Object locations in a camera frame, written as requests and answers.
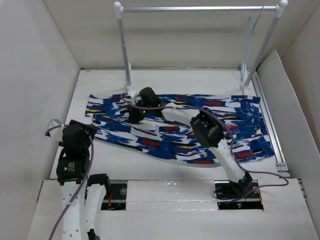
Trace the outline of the blue patterned trousers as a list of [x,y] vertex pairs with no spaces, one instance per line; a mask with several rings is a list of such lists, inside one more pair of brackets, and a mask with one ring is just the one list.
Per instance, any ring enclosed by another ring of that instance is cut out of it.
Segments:
[[[176,105],[208,108],[228,130],[226,141],[240,163],[272,157],[275,153],[260,109],[260,98],[251,95],[161,94]],[[85,115],[91,117],[99,140],[170,162],[214,167],[218,159],[202,147],[192,129],[180,122],[152,114],[141,122],[128,122],[128,105],[120,94],[107,98],[90,95]]]

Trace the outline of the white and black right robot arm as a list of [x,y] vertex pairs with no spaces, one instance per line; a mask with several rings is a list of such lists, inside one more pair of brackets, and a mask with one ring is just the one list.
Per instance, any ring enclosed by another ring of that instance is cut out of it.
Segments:
[[138,123],[145,115],[152,114],[191,127],[199,144],[212,152],[223,167],[232,193],[239,198],[249,192],[253,179],[236,161],[232,148],[228,146],[224,134],[228,128],[208,108],[182,107],[167,100],[160,100],[150,87],[142,89],[139,95],[130,90],[123,94],[121,99],[125,100],[125,97],[133,100],[133,103],[126,102],[129,105],[130,123]]

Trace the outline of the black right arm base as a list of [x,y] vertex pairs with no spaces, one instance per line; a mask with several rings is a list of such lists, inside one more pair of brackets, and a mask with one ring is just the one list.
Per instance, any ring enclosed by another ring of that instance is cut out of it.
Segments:
[[218,210],[263,210],[261,194],[253,188],[258,187],[258,181],[253,180],[244,193],[235,193],[231,183],[227,180],[214,182],[215,189],[212,196],[217,200]]

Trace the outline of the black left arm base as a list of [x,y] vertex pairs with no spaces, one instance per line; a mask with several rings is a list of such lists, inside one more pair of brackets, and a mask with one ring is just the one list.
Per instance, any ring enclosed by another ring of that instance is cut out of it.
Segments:
[[127,203],[127,187],[127,181],[112,181],[102,201],[101,210],[124,211]]

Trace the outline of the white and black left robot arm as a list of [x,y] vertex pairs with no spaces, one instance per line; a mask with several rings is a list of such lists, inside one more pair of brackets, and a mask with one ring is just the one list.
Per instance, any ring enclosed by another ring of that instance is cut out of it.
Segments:
[[63,240],[100,239],[101,207],[112,189],[106,173],[90,174],[96,133],[93,125],[75,120],[62,129],[56,174],[63,210],[54,227],[62,225]]

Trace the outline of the white clothes rack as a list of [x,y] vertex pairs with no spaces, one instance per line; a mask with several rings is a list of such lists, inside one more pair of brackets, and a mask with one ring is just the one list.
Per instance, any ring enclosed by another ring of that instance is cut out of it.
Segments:
[[[247,76],[241,81],[241,64],[248,18],[256,24]],[[154,1],[121,4],[111,14],[122,51],[124,89],[134,90],[138,77],[132,68],[238,68],[236,88],[253,92],[252,77],[262,61],[286,0]]]

